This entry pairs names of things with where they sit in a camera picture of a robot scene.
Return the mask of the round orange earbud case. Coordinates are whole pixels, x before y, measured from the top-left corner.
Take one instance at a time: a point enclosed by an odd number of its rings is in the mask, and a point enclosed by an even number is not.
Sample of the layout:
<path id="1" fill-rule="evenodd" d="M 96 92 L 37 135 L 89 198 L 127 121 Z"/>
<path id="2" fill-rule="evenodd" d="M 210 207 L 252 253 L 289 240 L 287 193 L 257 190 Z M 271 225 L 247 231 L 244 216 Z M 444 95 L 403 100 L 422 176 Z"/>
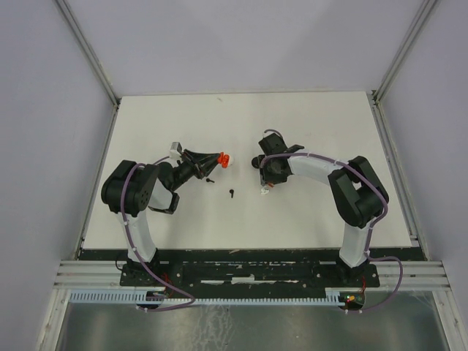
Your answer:
<path id="1" fill-rule="evenodd" d="M 231 157 L 225 152 L 221 152 L 217 159 L 217 162 L 221 165 L 222 168 L 228 168 L 230 165 Z"/>

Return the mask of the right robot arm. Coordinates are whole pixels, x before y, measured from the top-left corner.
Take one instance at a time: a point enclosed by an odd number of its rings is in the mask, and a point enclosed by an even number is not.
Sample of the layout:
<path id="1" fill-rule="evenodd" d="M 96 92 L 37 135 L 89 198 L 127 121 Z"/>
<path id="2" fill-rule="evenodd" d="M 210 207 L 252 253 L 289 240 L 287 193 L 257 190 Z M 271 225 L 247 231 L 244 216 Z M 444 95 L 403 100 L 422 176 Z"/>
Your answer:
<path id="1" fill-rule="evenodd" d="M 336 259 L 336 279 L 352 286 L 369 264 L 374 226 L 388 213 L 389 196 L 367 158 L 347 162 L 288 147 L 271 130 L 259 142 L 263 153 L 252 160 L 263 187 L 283 184 L 290 176 L 303 176 L 330 187 L 336 210 L 344 221 L 344 236 Z"/>

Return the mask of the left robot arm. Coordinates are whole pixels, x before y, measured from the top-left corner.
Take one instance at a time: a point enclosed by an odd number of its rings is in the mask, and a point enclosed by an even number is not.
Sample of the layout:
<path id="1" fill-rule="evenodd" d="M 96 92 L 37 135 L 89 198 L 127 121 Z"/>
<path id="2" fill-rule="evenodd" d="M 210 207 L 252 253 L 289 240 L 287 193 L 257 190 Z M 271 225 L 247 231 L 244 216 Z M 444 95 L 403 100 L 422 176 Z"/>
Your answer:
<path id="1" fill-rule="evenodd" d="M 162 277 L 159 252 L 151 237 L 147 211 L 174 214 L 177 190 L 192 178 L 207 179 L 226 168 L 230 155 L 204 154 L 175 144 L 168 156 L 153 163 L 123 160 L 105 180 L 101 200 L 118 216 L 127 241 L 127 260 L 121 268 L 122 285 L 153 285 Z"/>

